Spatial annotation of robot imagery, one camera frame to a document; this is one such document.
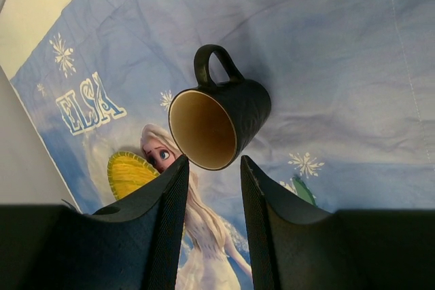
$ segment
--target white hair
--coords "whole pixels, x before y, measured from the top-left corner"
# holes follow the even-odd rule
[[[169,134],[165,129],[154,125],[148,124],[142,130],[141,136],[141,151],[144,156],[146,154],[143,150],[143,146],[150,140],[156,139],[161,142],[164,146],[166,146],[170,151],[173,152],[174,156],[178,158],[182,153],[179,150],[178,146],[175,144],[171,134]],[[199,216],[203,219],[205,224],[207,225],[209,231],[215,238],[219,247],[223,248],[225,244],[225,225],[222,223],[219,215],[217,215],[211,208],[203,203],[201,197],[198,192],[198,175],[193,171],[190,171],[189,174],[189,188],[188,188],[188,199],[186,206],[189,209],[196,211]],[[195,246],[198,246],[195,237],[193,237],[192,233],[189,232],[189,229],[186,226],[186,231],[189,237],[192,239],[192,242]]]

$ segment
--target cartoon character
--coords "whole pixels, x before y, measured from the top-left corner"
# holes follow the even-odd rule
[[[144,127],[140,144],[145,159],[160,173],[181,155],[172,136],[153,124]],[[198,176],[194,172],[189,176],[185,228],[194,247],[178,271],[177,290],[240,289],[226,254],[252,278],[251,266],[237,251],[224,222],[201,200]]]

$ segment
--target seam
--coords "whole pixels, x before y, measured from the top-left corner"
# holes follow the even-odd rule
[[[428,157],[428,161],[432,165],[432,168],[434,169],[434,172],[435,172],[435,164],[432,162],[432,159],[430,157],[430,152],[429,152],[429,149],[428,149],[428,142],[426,141],[426,133],[425,133],[425,130],[424,130],[423,121],[421,120],[420,109],[419,109],[419,106],[417,104],[417,99],[415,98],[415,90],[414,90],[413,82],[411,80],[411,72],[409,71],[409,65],[408,65],[408,59],[406,57],[405,47],[404,47],[404,44],[403,44],[402,36],[400,34],[399,26],[397,24],[396,5],[394,3],[394,0],[391,0],[391,6],[393,7],[394,27],[396,28],[396,33],[397,33],[398,38],[399,38],[400,47],[402,48],[403,61],[405,63],[406,73],[408,75],[409,85],[411,87],[411,92],[412,92],[413,99],[414,99],[415,110],[417,112],[417,117],[419,118],[419,125],[420,125],[420,130],[421,130],[421,138],[423,139],[423,144],[424,144],[424,147],[425,147],[425,150],[426,150],[426,156]]]

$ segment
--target snowflake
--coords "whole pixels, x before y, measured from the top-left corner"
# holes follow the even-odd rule
[[[279,184],[286,188],[287,190],[290,190],[293,194],[298,195],[298,191],[296,190],[296,187],[294,187],[293,179],[290,179],[290,183],[285,183],[284,181],[280,181]]]
[[[54,62],[59,64],[59,71],[62,71],[66,78],[68,78],[68,72],[73,75],[76,72],[73,65],[74,59],[72,58],[74,49],[65,46],[66,41],[62,39],[60,33],[57,33],[57,36],[54,36],[53,40],[49,40],[49,42],[53,46]]]
[[[36,88],[37,88],[38,92],[41,92],[42,96],[47,95],[46,90],[44,88],[44,85],[42,85],[41,83],[36,85]]]
[[[318,170],[321,170],[321,166],[323,166],[324,162],[316,163],[315,161],[317,158],[310,158],[310,153],[306,153],[304,157],[301,157],[299,153],[296,155],[293,155],[289,153],[291,157],[291,161],[288,162],[288,164],[297,164],[298,166],[295,169],[299,169],[300,175],[304,175],[309,178],[309,176],[318,177],[319,174],[317,173]]]
[[[172,93],[171,90],[169,91],[165,91],[165,92],[160,92],[160,95],[162,96],[162,98],[160,99],[160,105],[162,107],[164,107],[164,109],[166,111],[169,110],[169,107],[171,106],[171,102],[172,102]]]

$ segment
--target mug handle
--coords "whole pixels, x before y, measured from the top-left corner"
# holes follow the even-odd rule
[[[195,76],[199,86],[206,88],[216,87],[216,83],[210,77],[209,70],[210,57],[214,52],[228,74],[231,82],[241,83],[245,80],[236,65],[234,65],[230,55],[223,47],[215,44],[206,44],[198,49],[193,60]]]

